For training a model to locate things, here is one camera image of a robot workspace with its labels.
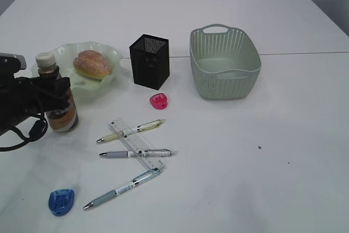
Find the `plastic basket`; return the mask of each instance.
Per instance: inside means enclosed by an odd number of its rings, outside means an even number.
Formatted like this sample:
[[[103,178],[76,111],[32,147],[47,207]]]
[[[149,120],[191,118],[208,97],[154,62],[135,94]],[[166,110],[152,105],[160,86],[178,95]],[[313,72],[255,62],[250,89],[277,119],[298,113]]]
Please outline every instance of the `plastic basket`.
[[[224,33],[207,33],[211,27]],[[261,71],[261,60],[248,35],[239,28],[213,24],[190,34],[190,63],[199,94],[207,99],[246,97]]]

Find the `wavy-edged plate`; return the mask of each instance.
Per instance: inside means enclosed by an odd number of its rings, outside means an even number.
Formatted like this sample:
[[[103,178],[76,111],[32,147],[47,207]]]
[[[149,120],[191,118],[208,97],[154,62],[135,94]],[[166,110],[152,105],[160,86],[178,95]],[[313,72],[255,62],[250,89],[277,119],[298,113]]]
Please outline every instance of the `wavy-edged plate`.
[[[108,61],[111,68],[111,75],[105,76],[102,80],[92,79],[79,74],[74,66],[73,60],[84,50],[94,50],[101,53]],[[64,44],[52,50],[55,55],[59,72],[62,76],[70,78],[71,90],[82,92],[83,94],[94,93],[107,87],[115,76],[120,75],[120,60],[123,58],[121,53],[113,47],[97,42],[83,42],[74,44]],[[32,66],[33,76],[38,76],[38,67]]]

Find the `blue sharpener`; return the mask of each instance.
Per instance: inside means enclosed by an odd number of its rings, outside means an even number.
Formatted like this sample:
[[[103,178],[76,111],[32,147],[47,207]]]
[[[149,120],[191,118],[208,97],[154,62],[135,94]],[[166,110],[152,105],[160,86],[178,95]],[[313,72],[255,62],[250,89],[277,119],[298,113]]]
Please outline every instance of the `blue sharpener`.
[[[74,190],[59,189],[51,192],[49,197],[49,209],[55,216],[67,214],[74,203]]]

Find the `bottle neck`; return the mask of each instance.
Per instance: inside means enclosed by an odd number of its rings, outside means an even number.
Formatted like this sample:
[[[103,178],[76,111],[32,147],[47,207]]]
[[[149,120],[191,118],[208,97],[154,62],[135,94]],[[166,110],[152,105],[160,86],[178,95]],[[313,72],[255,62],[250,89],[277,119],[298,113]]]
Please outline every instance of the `bottle neck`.
[[[52,64],[48,67],[39,67],[38,72],[39,74],[51,74],[58,68],[57,64]]]
[[[46,80],[56,80],[61,78],[61,75],[59,73],[59,66],[57,66],[57,64],[51,65],[49,67],[39,68],[38,73],[40,77]]]

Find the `mesh pen holder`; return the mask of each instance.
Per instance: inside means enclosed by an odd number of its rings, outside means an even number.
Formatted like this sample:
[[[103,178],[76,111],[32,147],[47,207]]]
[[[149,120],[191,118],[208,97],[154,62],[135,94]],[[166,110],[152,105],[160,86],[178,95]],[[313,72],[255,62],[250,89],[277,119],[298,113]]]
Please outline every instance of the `mesh pen holder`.
[[[224,33],[206,33],[221,27]],[[213,24],[190,34],[190,64],[199,94],[207,99],[246,97],[261,71],[261,60],[248,35],[239,28]]]
[[[130,46],[134,83],[159,90],[170,76],[169,40],[142,35]]]

